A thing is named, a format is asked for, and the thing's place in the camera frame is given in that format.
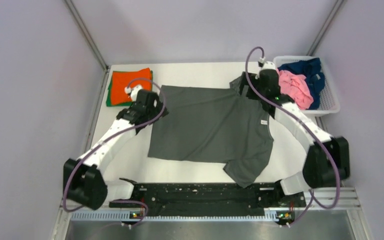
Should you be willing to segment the grey t shirt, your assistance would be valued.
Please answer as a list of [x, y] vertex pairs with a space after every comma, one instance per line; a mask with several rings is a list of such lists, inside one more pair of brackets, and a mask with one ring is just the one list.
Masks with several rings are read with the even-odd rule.
[[163, 85], [168, 114], [152, 125], [148, 156], [223, 164], [239, 186], [268, 166], [274, 140], [270, 116], [233, 89]]

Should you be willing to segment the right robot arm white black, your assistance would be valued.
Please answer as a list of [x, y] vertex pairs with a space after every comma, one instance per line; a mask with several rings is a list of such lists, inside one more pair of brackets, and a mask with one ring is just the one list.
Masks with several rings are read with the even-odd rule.
[[281, 93], [276, 70], [242, 74], [229, 86], [241, 96], [261, 103], [263, 110], [283, 125], [301, 144], [306, 156], [298, 173], [276, 181], [273, 200], [287, 206], [294, 194], [335, 187], [351, 175], [349, 142], [319, 128], [287, 94]]

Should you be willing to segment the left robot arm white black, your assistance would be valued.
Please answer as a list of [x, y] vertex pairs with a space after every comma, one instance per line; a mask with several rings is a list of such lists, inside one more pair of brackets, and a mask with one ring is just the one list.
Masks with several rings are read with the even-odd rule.
[[135, 101], [121, 110], [110, 128], [98, 142], [77, 159], [68, 159], [63, 165], [62, 206], [67, 201], [81, 207], [99, 209], [105, 202], [122, 200], [134, 207], [140, 202], [140, 193], [127, 180], [106, 182], [104, 172], [117, 153], [141, 129], [168, 114], [167, 100], [163, 91], [133, 90]]

